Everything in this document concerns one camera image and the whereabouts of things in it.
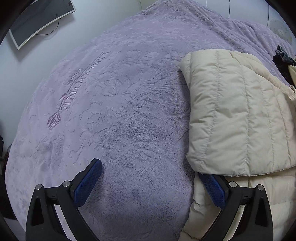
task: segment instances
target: monitor screen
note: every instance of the monitor screen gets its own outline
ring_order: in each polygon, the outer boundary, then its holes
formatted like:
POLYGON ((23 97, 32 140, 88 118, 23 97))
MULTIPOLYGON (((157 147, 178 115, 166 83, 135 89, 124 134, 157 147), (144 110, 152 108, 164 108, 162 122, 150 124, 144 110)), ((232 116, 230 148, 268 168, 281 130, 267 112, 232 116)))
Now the monitor screen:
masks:
POLYGON ((37 0, 28 6, 10 28, 17 49, 55 20, 75 11, 71 0, 37 0))

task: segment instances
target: dark clothing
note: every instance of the dark clothing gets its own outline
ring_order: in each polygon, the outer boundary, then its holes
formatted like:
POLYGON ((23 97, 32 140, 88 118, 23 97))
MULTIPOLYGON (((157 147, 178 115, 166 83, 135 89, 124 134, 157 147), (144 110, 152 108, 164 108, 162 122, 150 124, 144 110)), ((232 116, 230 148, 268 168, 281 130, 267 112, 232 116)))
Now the dark clothing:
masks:
POLYGON ((295 84, 293 83, 293 80, 289 73, 288 66, 289 65, 296 66, 296 61, 292 59, 280 45, 277 46, 276 55, 273 56, 272 61, 275 63, 280 73, 285 78, 285 80, 289 83, 289 85, 292 85, 295 87, 295 84))

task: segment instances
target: white wall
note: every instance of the white wall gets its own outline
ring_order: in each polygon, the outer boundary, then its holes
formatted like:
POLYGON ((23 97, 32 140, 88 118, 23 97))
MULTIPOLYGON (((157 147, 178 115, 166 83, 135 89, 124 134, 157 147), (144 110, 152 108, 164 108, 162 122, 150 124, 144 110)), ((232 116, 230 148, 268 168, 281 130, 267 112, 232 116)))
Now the white wall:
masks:
MULTIPOLYGON (((76 12, 60 19, 51 35, 34 36, 20 50, 9 34, 0 45, 0 135, 13 142, 22 111, 37 85, 75 47, 141 11, 139 0, 73 0, 76 12)), ((52 23, 40 34, 50 33, 52 23)))

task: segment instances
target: blue gripper pad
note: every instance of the blue gripper pad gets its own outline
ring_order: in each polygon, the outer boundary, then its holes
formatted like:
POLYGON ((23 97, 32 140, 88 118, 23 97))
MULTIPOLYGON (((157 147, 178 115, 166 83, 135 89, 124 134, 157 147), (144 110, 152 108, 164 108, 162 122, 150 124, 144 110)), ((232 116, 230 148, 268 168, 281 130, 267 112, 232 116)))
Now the blue gripper pad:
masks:
POLYGON ((223 209, 226 205, 225 193, 219 185, 219 183, 217 182, 217 180, 215 179, 215 177, 213 175, 200 173, 198 173, 198 176, 203 182, 215 206, 223 209))
POLYGON ((93 166, 86 173, 82 181, 79 183, 74 191, 73 202, 76 207, 81 207, 85 204, 87 198, 89 197, 94 185, 98 181, 100 175, 103 171, 102 162, 99 159, 93 159, 93 166))

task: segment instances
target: plush fleece blanket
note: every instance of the plush fleece blanket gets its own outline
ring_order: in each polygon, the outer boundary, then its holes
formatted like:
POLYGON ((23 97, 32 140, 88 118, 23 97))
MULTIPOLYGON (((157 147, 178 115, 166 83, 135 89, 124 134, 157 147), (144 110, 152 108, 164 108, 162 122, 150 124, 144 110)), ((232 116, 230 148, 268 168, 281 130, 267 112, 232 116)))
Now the plush fleece blanket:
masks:
POLYGON ((272 62, 278 44, 292 55, 263 25, 169 0, 74 50, 36 89, 10 151, 5 180, 22 227, 36 184, 60 185, 99 158, 103 174, 80 208, 97 237, 178 240, 194 176, 186 160, 190 99, 181 59, 202 49, 250 53, 285 82, 272 62))

